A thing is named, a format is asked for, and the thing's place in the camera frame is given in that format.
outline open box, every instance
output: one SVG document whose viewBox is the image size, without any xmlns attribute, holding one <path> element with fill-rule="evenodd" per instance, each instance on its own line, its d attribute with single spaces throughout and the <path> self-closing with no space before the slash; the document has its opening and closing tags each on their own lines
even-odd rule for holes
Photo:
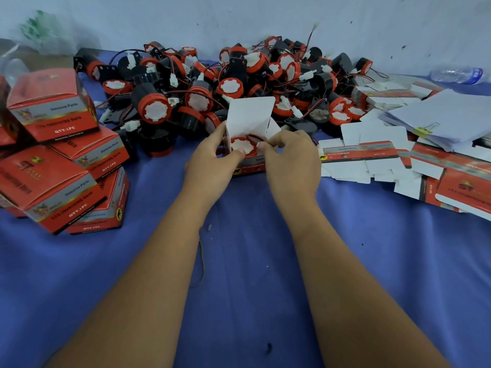
<svg viewBox="0 0 491 368">
<path fill-rule="evenodd" d="M 226 126 L 226 144 L 228 152 L 232 152 L 231 139 L 253 134 L 264 140 L 281 131 L 278 124 L 271 118 L 274 97 L 241 98 L 230 102 Z M 257 151 L 242 160 L 234 171 L 234 175 L 246 175 L 264 172 L 266 164 L 264 155 Z"/>
</svg>

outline plastic bag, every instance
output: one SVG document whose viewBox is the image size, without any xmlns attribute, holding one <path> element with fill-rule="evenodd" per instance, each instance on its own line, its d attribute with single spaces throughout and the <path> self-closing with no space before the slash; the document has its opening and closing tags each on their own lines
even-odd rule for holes
<svg viewBox="0 0 491 368">
<path fill-rule="evenodd" d="M 71 19 L 36 10 L 33 17 L 11 31 L 10 38 L 44 55 L 75 55 L 80 33 Z"/>
</svg>

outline table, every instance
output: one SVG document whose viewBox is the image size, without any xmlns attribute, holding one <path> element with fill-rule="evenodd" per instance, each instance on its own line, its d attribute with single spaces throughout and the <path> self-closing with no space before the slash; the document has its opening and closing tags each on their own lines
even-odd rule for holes
<svg viewBox="0 0 491 368">
<path fill-rule="evenodd" d="M 103 100 L 101 86 L 81 77 L 89 94 Z M 491 95 L 489 84 L 455 87 Z M 197 144 L 179 138 L 169 156 L 140 153 L 138 163 L 125 167 L 131 190 L 121 229 L 52 236 L 0 210 L 0 366 L 40 366 L 70 338 L 179 193 Z M 317 200 L 453 366 L 489 366 L 491 222 L 391 189 L 392 183 L 323 178 Z M 293 242 L 265 174 L 231 181 L 201 240 L 206 276 L 188 292 L 175 367 L 322 367 Z M 197 256 L 192 283 L 201 274 Z"/>
</svg>

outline white wall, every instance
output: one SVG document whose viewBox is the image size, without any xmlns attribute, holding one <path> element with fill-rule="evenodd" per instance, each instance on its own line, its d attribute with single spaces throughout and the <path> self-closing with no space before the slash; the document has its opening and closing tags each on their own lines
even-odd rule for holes
<svg viewBox="0 0 491 368">
<path fill-rule="evenodd" d="M 216 59 L 223 46 L 268 35 L 334 56 L 365 56 L 391 73 L 426 74 L 439 63 L 491 67 L 491 0 L 2 0 L 0 37 L 36 9 L 62 13 L 109 50 L 191 45 Z"/>
</svg>

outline finger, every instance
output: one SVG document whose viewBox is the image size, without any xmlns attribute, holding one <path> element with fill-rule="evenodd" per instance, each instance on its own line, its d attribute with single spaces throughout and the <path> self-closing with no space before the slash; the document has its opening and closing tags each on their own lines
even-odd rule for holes
<svg viewBox="0 0 491 368">
<path fill-rule="evenodd" d="M 312 138 L 310 138 L 310 136 L 307 133 L 305 133 L 305 130 L 297 130 L 295 132 L 295 134 L 298 134 L 299 136 L 304 137 L 304 138 L 308 139 L 309 141 L 312 139 Z"/>
<path fill-rule="evenodd" d="M 289 142 L 295 139 L 296 135 L 290 130 L 282 130 L 276 133 L 273 137 L 267 140 L 271 146 L 279 146 L 280 148 L 285 147 Z"/>
<path fill-rule="evenodd" d="M 227 165 L 230 169 L 235 170 L 237 165 L 244 159 L 246 152 L 240 148 L 233 150 L 230 154 L 222 157 L 223 160 L 226 160 Z"/>
<path fill-rule="evenodd" d="M 225 124 L 226 122 L 224 121 L 221 123 L 213 133 L 211 133 L 208 138 L 206 138 L 203 141 L 203 144 L 206 145 L 206 147 L 209 147 L 210 149 L 213 149 L 213 152 L 215 152 L 220 145 L 221 141 L 224 138 L 225 135 Z"/>
<path fill-rule="evenodd" d="M 276 150 L 268 142 L 259 142 L 257 144 L 257 149 L 260 150 L 266 159 L 273 157 L 278 154 Z"/>
</svg>

